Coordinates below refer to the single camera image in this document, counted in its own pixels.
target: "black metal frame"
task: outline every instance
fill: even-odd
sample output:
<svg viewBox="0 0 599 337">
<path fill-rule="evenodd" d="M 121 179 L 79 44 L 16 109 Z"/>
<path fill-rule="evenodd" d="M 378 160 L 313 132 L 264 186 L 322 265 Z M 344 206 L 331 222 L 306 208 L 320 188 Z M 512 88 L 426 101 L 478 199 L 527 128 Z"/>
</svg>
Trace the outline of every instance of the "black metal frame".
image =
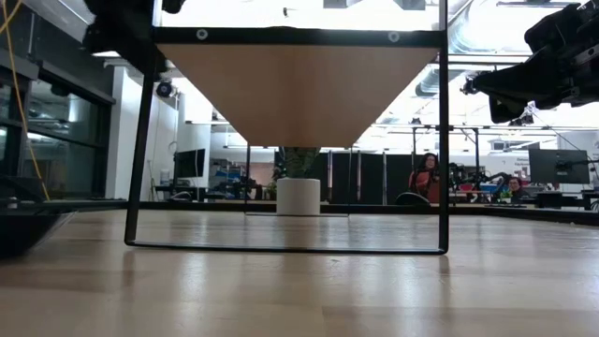
<svg viewBox="0 0 599 337">
<path fill-rule="evenodd" d="M 439 49 L 439 111 L 440 111 L 440 174 L 441 196 L 439 207 L 439 243 L 432 249 L 321 249 L 297 247 L 247 247 L 175 244 L 167 242 L 139 242 L 136 240 L 140 190 L 143 174 L 148 126 L 153 95 L 153 78 L 156 60 L 150 56 L 146 65 L 139 108 L 139 123 L 131 175 L 129 201 L 127 203 L 124 242 L 130 246 L 158 247 L 171 249 L 194 249 L 202 251 L 273 252 L 273 253 L 324 253 L 324 254 L 386 254 L 386 255 L 443 255 L 449 250 L 449 94 L 448 94 L 448 36 L 446 0 L 439 6 L 439 31 L 389 32 L 389 31 L 345 31 L 321 29 L 272 28 L 166 28 L 155 27 L 153 41 L 156 44 L 222 44 L 222 45 L 319 45 L 356 46 L 384 48 L 436 48 Z M 391 38 L 400 34 L 401 38 Z M 385 213 L 396 212 L 396 207 L 387 207 Z"/>
</svg>

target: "woman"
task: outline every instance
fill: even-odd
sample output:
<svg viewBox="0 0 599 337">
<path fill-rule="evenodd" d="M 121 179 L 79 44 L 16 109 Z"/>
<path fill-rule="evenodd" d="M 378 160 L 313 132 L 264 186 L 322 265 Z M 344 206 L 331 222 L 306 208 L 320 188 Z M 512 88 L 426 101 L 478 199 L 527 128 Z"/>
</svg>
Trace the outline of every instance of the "woman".
<svg viewBox="0 0 599 337">
<path fill-rule="evenodd" d="M 509 179 L 509 191 L 512 193 L 511 202 L 521 203 L 523 198 L 528 198 L 530 195 L 522 189 L 522 180 L 518 177 L 511 177 Z"/>
<path fill-rule="evenodd" d="M 439 202 L 439 160 L 435 154 L 424 154 L 416 172 L 410 175 L 410 191 L 418 193 L 430 203 Z"/>
</svg>

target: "cable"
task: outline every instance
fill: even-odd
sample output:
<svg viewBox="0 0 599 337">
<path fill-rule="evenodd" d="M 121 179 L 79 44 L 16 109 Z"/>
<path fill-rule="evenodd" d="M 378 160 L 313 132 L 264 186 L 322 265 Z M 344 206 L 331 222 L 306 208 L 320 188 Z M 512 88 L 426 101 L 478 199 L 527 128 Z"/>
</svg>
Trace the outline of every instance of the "cable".
<svg viewBox="0 0 599 337">
<path fill-rule="evenodd" d="M 25 118 L 25 111 L 22 106 L 21 92 L 19 91 L 19 80 L 17 79 L 17 67 L 15 67 L 15 57 L 14 57 L 14 53 L 12 50 L 12 38 L 10 36 L 10 28 L 8 28 L 8 25 L 10 24 L 10 21 L 14 17 L 14 14 L 17 12 L 17 9 L 19 9 L 21 2 L 22 2 L 22 0 L 19 0 L 19 2 L 17 3 L 17 6 L 15 6 L 15 8 L 12 10 L 12 13 L 10 13 L 11 16 L 8 16 L 7 15 L 7 0 L 4 0 L 4 5 L 2 6 L 2 9 L 4 12 L 4 24 L 0 27 L 0 34 L 2 34 L 2 32 L 4 32 L 4 30 L 6 29 L 7 42 L 8 42 L 8 55 L 10 56 L 10 66 L 12 67 L 12 79 L 15 84 L 17 103 L 19 105 L 19 113 L 21 114 L 21 119 L 22 119 L 22 130 L 23 130 L 24 134 L 27 135 L 28 134 L 27 133 L 27 119 Z M 36 155 L 34 154 L 34 148 L 31 145 L 31 141 L 27 141 L 27 145 L 28 145 L 27 147 L 29 148 L 29 153 L 31 154 L 31 159 L 34 162 L 34 168 L 36 169 L 37 177 L 39 178 L 41 187 L 44 190 L 44 195 L 46 196 L 46 200 L 50 201 L 50 195 L 48 194 L 48 189 L 46 188 L 46 184 L 44 183 L 44 180 L 41 176 L 41 172 L 39 171 L 39 166 L 37 165 Z"/>
<path fill-rule="evenodd" d="M 534 111 L 531 111 L 531 113 L 533 114 L 533 116 L 534 116 L 534 117 L 535 117 L 537 120 L 539 120 L 541 123 L 543 123 L 543 124 L 544 124 L 544 125 L 545 125 L 545 126 L 548 128 L 548 129 L 549 129 L 549 130 L 553 131 L 553 133 L 555 133 L 555 134 L 556 134 L 556 135 L 557 135 L 559 138 L 561 138 L 561 139 L 565 140 L 565 142 L 567 142 L 568 144 L 570 144 L 570 145 L 571 145 L 573 148 L 575 148 L 575 149 L 577 149 L 577 150 L 579 150 L 579 151 L 583 151 L 583 150 L 580 150 L 580 148 L 578 148 L 576 145 L 574 145 L 574 144 L 572 143 L 572 141 L 568 140 L 566 137 L 562 136 L 562 134 L 560 134 L 559 132 L 555 131 L 555 130 L 553 129 L 553 127 L 551 127 L 551 125 L 549 125 L 549 124 L 547 124 L 547 123 L 543 122 L 543 120 L 542 120 L 542 119 L 540 119 L 540 118 L 539 118 L 539 116 L 537 116 L 537 115 L 536 115 L 536 113 L 535 113 Z M 587 153 L 587 159 L 589 159 L 590 161 L 592 161 L 592 158 L 591 158 L 591 156 L 590 156 L 588 153 Z M 592 164 L 592 168 L 595 170 L 595 176 L 597 177 L 597 179 L 599 179 L 599 172 L 597 172 L 597 166 L 595 165 L 595 163 L 591 163 L 591 164 Z"/>
</svg>

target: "office equipment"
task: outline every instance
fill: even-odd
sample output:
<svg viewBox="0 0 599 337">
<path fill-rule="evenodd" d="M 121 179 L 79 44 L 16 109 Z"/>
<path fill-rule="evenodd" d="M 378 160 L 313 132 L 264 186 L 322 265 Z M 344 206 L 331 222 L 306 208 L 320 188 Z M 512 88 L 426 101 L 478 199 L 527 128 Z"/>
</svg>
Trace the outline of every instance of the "office equipment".
<svg viewBox="0 0 599 337">
<path fill-rule="evenodd" d="M 521 189 L 523 189 L 524 192 L 528 193 L 531 197 L 536 196 L 537 193 L 545 191 L 545 187 L 543 186 L 522 186 Z"/>
<path fill-rule="evenodd" d="M 179 178 L 196 178 L 204 175 L 204 156 L 206 150 L 192 150 L 175 154 L 175 176 Z"/>
<path fill-rule="evenodd" d="M 589 183 L 586 151 L 539 150 L 528 151 L 531 163 L 531 183 Z"/>
</svg>

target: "wooden panel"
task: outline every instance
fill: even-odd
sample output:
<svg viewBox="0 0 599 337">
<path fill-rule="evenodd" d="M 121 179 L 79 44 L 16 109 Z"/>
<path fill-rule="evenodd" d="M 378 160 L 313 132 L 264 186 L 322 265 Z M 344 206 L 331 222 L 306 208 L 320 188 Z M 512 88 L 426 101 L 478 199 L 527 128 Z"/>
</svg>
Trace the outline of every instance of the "wooden panel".
<svg viewBox="0 0 599 337">
<path fill-rule="evenodd" d="M 158 46 L 257 146 L 348 147 L 436 55 L 425 48 Z"/>
</svg>

